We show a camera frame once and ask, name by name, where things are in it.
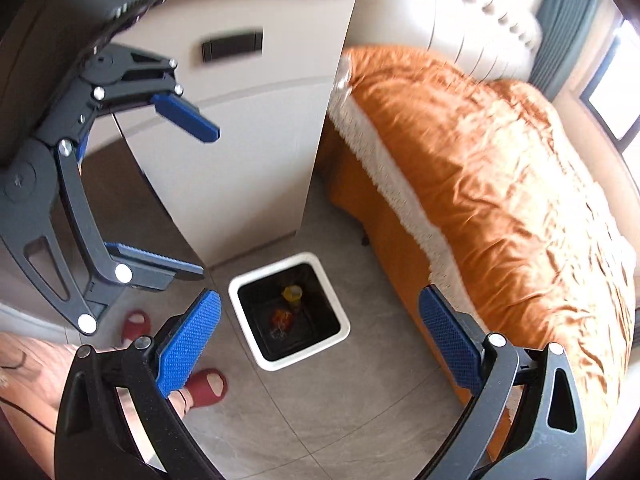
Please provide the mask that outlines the white square trash bin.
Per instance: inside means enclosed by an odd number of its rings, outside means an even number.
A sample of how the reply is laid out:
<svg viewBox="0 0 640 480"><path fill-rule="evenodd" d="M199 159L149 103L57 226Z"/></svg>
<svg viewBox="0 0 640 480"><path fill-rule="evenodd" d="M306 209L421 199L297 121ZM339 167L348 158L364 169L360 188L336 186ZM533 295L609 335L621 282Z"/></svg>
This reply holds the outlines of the white square trash bin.
<svg viewBox="0 0 640 480"><path fill-rule="evenodd" d="M285 287L303 289L299 308L282 297ZM267 264L232 278L228 286L232 307L256 364L275 372L306 360L344 341L350 325L320 259L311 252ZM270 336L270 316L276 307L295 313L284 339Z"/></svg>

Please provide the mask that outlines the person's bare leg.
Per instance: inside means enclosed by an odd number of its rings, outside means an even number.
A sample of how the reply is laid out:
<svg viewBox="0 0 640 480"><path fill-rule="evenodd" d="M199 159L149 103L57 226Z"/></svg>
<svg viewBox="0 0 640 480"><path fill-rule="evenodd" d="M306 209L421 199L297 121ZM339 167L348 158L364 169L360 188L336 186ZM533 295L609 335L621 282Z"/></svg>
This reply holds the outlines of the person's bare leg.
<svg viewBox="0 0 640 480"><path fill-rule="evenodd" d="M76 351L72 344L1 335L1 411L6 416L1 441L9 440L8 432L12 431L24 450L1 453L3 478L17 479L24 474L21 456L35 462L38 474L54 477L58 409Z"/></svg>

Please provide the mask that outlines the red slipper near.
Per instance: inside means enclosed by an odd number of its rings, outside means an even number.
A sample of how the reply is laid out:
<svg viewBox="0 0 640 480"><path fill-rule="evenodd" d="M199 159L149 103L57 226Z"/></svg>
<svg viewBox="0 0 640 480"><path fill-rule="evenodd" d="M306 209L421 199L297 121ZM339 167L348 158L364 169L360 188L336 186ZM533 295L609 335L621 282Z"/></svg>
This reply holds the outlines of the red slipper near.
<svg viewBox="0 0 640 480"><path fill-rule="evenodd" d="M189 393L192 408L207 408L224 400L228 382L219 370L208 368L193 374L186 381L184 390Z"/></svg>

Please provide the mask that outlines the red slipper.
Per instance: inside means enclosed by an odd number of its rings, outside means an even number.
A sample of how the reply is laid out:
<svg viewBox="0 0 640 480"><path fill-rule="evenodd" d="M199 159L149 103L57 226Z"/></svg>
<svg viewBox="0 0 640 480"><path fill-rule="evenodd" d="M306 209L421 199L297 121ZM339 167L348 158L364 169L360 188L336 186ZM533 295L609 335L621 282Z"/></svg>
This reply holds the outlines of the red slipper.
<svg viewBox="0 0 640 480"><path fill-rule="evenodd" d="M141 310L129 312L122 324L122 345L129 346L137 338L149 335L151 330L151 320L149 315Z"/></svg>
<svg viewBox="0 0 640 480"><path fill-rule="evenodd" d="M189 393L192 408L207 408L224 400L228 382L219 370L208 368L193 374L186 381L184 390Z"/></svg>

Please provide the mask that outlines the red slipper far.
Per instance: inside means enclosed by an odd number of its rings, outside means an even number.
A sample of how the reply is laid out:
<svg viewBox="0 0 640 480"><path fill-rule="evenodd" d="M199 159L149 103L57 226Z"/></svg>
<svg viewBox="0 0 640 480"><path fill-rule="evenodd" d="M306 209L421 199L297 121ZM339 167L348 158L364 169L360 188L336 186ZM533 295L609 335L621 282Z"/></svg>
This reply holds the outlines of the red slipper far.
<svg viewBox="0 0 640 480"><path fill-rule="evenodd" d="M122 324L122 345L129 346L137 338L149 335L151 330L151 320L149 315L141 310L129 312Z"/></svg>

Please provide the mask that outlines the white desk side panel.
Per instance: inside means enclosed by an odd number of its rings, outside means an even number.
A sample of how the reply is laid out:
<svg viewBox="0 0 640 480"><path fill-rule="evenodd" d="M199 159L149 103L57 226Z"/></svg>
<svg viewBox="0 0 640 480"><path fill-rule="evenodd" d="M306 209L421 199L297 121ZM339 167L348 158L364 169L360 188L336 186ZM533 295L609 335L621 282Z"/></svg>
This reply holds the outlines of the white desk side panel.
<svg viewBox="0 0 640 480"><path fill-rule="evenodd" d="M356 0L168 0L120 36L176 60L205 144L145 107L115 116L206 266L298 230Z"/></svg>

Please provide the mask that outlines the orange bed blanket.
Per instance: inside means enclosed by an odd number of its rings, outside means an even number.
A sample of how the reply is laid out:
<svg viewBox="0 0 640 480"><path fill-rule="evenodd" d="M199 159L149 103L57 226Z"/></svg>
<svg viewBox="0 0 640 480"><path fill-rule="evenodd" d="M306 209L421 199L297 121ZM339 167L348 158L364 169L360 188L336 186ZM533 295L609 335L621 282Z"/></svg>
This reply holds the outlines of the orange bed blanket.
<svg viewBox="0 0 640 480"><path fill-rule="evenodd" d="M355 100L446 237L476 322L520 347L562 344L596 466L626 422L637 256L555 108L526 82L480 82L406 46L345 50L335 91ZM318 168L330 201L361 223L415 311L434 284L430 259L329 112Z"/></svg>

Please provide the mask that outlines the white fringed blanket edge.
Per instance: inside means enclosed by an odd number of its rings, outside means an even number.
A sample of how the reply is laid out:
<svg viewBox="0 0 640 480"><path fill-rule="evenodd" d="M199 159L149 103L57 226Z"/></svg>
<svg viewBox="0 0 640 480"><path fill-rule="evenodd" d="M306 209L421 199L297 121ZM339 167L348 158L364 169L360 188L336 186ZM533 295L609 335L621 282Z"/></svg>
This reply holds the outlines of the white fringed blanket edge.
<svg viewBox="0 0 640 480"><path fill-rule="evenodd" d="M393 209L404 230L418 243L431 263L431 281L459 310L477 318L451 247L431 222L413 188L385 147L370 120L355 100L333 92L329 118L349 149L360 161L387 205Z"/></svg>

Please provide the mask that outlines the dark framed window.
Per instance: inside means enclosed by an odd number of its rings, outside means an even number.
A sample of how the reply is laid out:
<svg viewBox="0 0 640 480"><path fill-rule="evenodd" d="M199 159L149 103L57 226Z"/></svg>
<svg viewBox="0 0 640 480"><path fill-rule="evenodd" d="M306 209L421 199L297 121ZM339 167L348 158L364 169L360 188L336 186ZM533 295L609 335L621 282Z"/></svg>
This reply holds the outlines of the dark framed window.
<svg viewBox="0 0 640 480"><path fill-rule="evenodd" d="M639 134L639 98L639 34L623 20L580 100L623 153Z"/></svg>

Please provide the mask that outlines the white padded headboard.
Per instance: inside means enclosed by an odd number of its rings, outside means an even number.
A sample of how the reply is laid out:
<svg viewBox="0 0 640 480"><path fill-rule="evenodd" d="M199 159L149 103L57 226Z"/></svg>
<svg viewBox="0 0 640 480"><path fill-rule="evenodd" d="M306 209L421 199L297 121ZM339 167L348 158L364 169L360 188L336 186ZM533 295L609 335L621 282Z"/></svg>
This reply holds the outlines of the white padded headboard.
<svg viewBox="0 0 640 480"><path fill-rule="evenodd" d="M542 32L509 0L356 0L346 44L430 50L477 80L526 81Z"/></svg>

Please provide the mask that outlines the teal curtain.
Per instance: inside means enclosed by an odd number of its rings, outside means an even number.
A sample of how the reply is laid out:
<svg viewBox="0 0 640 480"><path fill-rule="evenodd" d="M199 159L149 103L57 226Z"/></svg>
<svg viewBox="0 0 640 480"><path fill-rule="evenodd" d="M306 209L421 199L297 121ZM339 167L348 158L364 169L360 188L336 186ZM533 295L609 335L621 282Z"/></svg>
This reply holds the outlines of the teal curtain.
<svg viewBox="0 0 640 480"><path fill-rule="evenodd" d="M567 82L601 0L542 0L536 19L542 40L529 83L553 101Z"/></svg>

